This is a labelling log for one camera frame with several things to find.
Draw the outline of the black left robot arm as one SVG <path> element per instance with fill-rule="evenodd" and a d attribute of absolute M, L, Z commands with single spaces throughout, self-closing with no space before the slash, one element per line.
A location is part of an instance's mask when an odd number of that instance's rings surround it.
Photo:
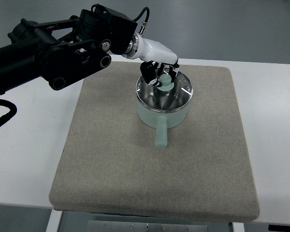
<path fill-rule="evenodd" d="M 37 77 L 61 90 L 111 63 L 111 54 L 131 48 L 137 19 L 94 4 L 67 20 L 37 23 L 22 19 L 9 33 L 11 44 L 0 48 L 0 95 Z M 14 103 L 0 99 L 8 112 L 0 127 L 17 112 Z"/>

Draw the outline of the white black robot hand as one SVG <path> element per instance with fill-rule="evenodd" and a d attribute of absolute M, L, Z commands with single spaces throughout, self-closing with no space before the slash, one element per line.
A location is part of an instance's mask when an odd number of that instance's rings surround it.
<path fill-rule="evenodd" d="M 177 75 L 179 68 L 177 55 L 160 42 L 143 38 L 139 33 L 134 33 L 128 48 L 122 55 L 127 59 L 137 59 L 143 61 L 140 70 L 145 82 L 154 87 L 162 87 L 159 80 L 165 65 L 168 65 L 168 72 L 171 81 Z"/>

